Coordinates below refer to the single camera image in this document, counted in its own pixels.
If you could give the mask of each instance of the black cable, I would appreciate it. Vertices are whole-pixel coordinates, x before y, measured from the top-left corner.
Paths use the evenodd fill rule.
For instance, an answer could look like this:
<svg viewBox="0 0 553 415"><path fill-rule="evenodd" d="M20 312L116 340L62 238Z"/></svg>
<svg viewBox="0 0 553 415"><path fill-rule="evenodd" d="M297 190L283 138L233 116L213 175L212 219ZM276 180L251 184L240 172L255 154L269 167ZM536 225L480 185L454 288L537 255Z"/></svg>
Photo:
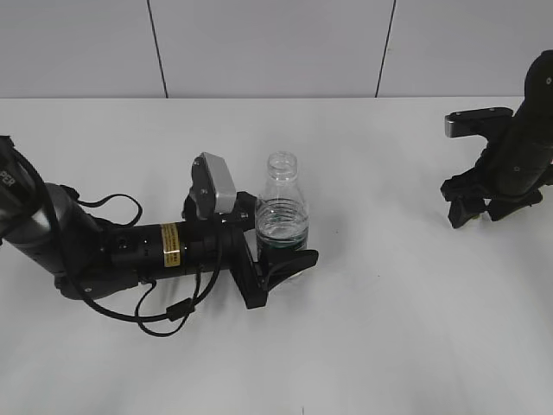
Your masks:
<svg viewBox="0 0 553 415"><path fill-rule="evenodd" d="M140 327L140 329L144 333L146 333L148 335L153 335L154 337L169 337L170 335L173 335L176 332L178 332L180 329L182 329L182 326L184 326L184 323L187 322L188 317L190 316L192 311L194 311L194 304L196 304L196 299L198 298L198 292L200 292L201 268L198 268L196 270L196 288L194 288L194 294L192 295L192 301L188 305L188 309L187 309L184 317L182 318L181 323L173 331L169 331L169 332L166 332L166 333L160 333L160 332L148 329L144 325L144 323L141 321L141 317L139 315L140 306L142 305L142 302L144 301L144 299L150 294L150 292L152 292L155 289L155 287L157 286L157 282L154 279L152 279L151 281L148 281L148 284L152 284L152 286L144 293L142 298L140 298L140 301L138 302L138 304L135 308L135 317L137 318L137 321L138 321L138 327Z"/></svg>

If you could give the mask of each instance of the black cylinder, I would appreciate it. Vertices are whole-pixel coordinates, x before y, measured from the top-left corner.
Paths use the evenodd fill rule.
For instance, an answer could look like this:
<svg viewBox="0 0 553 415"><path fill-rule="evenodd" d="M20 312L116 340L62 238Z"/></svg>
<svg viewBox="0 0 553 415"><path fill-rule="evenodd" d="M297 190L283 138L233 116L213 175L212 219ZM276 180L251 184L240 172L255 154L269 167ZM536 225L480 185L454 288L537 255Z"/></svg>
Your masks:
<svg viewBox="0 0 553 415"><path fill-rule="evenodd" d="M524 96L486 167L488 184L502 195L527 193L553 160L553 51L532 63Z"/></svg>
<svg viewBox="0 0 553 415"><path fill-rule="evenodd" d="M99 254L100 229L61 187L47 183L47 188L60 223L61 238L67 250L67 261L73 271L78 273ZM56 277L66 275L44 208L39 209L6 236L6 240Z"/></svg>
<svg viewBox="0 0 553 415"><path fill-rule="evenodd" d="M121 228L109 232L106 253L113 266L134 269L141 279L171 278L195 273L200 266L212 271L218 238L223 247L222 269L228 269L239 236L242 233L236 227L205 220Z"/></svg>

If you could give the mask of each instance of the clear plastic bottle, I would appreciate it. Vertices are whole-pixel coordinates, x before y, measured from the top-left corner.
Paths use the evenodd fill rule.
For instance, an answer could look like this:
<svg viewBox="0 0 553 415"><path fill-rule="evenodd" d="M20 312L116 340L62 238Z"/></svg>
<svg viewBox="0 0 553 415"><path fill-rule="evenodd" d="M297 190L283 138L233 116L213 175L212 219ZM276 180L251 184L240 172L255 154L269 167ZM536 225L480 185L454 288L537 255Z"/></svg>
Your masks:
<svg viewBox="0 0 553 415"><path fill-rule="evenodd" d="M267 161L267 183L257 198L257 257L268 249L305 249L308 205L297 180L297 159L278 151Z"/></svg>

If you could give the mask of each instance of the water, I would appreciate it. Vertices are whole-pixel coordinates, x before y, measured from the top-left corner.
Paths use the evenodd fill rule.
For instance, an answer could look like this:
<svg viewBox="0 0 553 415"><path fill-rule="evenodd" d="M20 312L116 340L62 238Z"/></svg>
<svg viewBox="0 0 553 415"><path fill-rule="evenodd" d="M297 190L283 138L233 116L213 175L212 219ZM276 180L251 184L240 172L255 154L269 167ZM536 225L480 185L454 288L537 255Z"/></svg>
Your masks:
<svg viewBox="0 0 553 415"><path fill-rule="evenodd" d="M308 242L308 214L291 199L262 202L256 212L257 257L268 249L305 249Z"/></svg>

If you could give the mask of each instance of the silver metal plate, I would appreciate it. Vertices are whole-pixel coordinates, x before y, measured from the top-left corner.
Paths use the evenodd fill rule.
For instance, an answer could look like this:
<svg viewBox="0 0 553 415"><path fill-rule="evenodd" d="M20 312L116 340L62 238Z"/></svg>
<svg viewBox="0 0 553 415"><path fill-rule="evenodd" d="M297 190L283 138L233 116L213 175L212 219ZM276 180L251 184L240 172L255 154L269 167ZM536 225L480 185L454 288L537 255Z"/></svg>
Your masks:
<svg viewBox="0 0 553 415"><path fill-rule="evenodd" d="M234 209L236 188L225 159L210 153L201 153L215 192L215 213L229 214Z"/></svg>

